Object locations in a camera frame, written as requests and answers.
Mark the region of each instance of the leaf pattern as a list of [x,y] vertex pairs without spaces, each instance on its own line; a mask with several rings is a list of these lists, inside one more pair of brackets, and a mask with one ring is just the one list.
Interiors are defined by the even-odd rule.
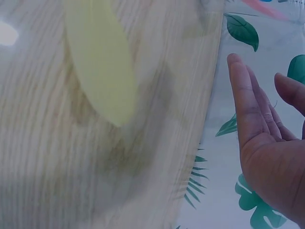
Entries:
[[231,14],[224,15],[227,18],[229,34],[236,40],[251,45],[254,52],[256,52],[259,45],[259,38],[255,28],[240,16]]
[[298,55],[291,60],[287,76],[305,84],[305,55]]
[[[287,219],[279,212],[275,211],[267,205],[246,183],[243,174],[238,177],[235,185],[235,191],[241,195],[239,199],[239,207],[244,211],[255,209],[250,219],[250,225],[253,229],[272,229],[280,228]],[[268,218],[272,227],[266,222]]]
[[237,120],[236,120],[236,114],[234,114],[233,117],[228,122],[222,125],[220,130],[217,132],[216,137],[233,133],[236,131],[237,131]]
[[[201,163],[201,162],[206,162],[206,160],[201,157],[201,156],[196,156],[194,163]],[[199,182],[195,181],[194,177],[202,177],[208,179],[207,176],[199,173],[199,171],[206,170],[206,168],[198,167],[197,165],[193,166],[192,172],[191,172],[191,177],[189,178],[189,182],[186,188],[186,193],[184,195],[185,200],[194,208],[196,209],[194,203],[192,202],[191,199],[195,199],[197,202],[200,203],[200,199],[198,198],[196,193],[200,193],[204,195],[204,192],[201,190],[201,188],[206,188]]]

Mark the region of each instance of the yellow leaf shape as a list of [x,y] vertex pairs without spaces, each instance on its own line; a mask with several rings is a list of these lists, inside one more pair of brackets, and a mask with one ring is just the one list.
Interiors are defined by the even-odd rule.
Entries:
[[109,0],[64,0],[68,43],[93,108],[116,126],[132,117],[137,86],[129,45]]

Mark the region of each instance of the wooden board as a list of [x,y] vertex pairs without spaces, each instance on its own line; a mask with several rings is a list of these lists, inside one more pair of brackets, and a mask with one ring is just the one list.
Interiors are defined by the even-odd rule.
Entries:
[[139,82],[134,120],[91,108],[61,0],[0,0],[2,229],[170,229],[210,98],[224,0],[116,0]]

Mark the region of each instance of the hand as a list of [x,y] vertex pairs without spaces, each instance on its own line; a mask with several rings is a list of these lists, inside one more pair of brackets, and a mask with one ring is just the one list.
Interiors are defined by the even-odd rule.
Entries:
[[[303,140],[297,139],[253,71],[236,54],[227,60],[244,177],[266,203],[305,228],[305,123]],[[305,85],[279,73],[274,82],[281,98],[305,116]]]

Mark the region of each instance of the white surface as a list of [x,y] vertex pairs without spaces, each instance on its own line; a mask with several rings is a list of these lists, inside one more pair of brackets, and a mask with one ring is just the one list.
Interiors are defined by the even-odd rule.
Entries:
[[[277,5],[283,10],[288,4],[278,3],[276,0],[272,5]],[[226,11],[238,9],[241,12],[255,13],[243,3],[227,3]],[[288,15],[293,18],[295,6],[287,7]],[[299,54],[304,54],[305,40],[303,27],[300,23],[276,21],[270,18],[242,16],[250,22],[259,34],[259,48],[257,52],[242,42],[235,40],[226,29],[226,18],[224,18],[223,34],[219,51],[218,64],[214,79],[214,86],[208,115],[205,121],[203,137],[198,155],[207,160],[202,165],[208,170],[202,174],[207,179],[200,179],[205,195],[198,195],[201,203],[193,200],[194,209],[184,201],[177,224],[180,229],[251,229],[250,218],[255,210],[244,211],[240,209],[238,201],[240,195],[235,192],[234,186],[238,176],[242,173],[239,161],[239,148],[237,133],[215,137],[220,127],[230,120],[235,113],[232,89],[229,81],[229,72],[226,58],[230,53],[239,54],[244,62],[255,72],[260,86],[266,91],[270,102],[276,104],[276,110],[281,116],[283,123],[298,137],[301,137],[301,128],[304,118],[293,107],[287,105],[279,97],[274,86],[274,75],[277,72],[287,74],[290,61]],[[295,223],[287,221],[281,229],[297,229]]]

